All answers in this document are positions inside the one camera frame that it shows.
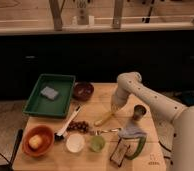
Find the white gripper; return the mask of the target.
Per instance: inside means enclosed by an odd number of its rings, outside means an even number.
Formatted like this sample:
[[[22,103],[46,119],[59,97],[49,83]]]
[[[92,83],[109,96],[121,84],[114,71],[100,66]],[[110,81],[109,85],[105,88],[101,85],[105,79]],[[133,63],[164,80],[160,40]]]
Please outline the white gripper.
[[[124,107],[129,99],[130,92],[121,88],[117,87],[115,92],[111,97],[111,115],[115,115],[118,110]]]

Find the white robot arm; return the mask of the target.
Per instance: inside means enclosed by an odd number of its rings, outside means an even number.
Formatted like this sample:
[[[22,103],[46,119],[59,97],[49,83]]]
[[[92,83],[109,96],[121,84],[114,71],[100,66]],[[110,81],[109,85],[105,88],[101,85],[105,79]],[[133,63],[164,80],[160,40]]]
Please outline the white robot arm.
[[[142,84],[138,72],[122,73],[111,97],[111,109],[117,112],[134,94],[174,127],[170,171],[194,171],[194,106],[187,107]]]

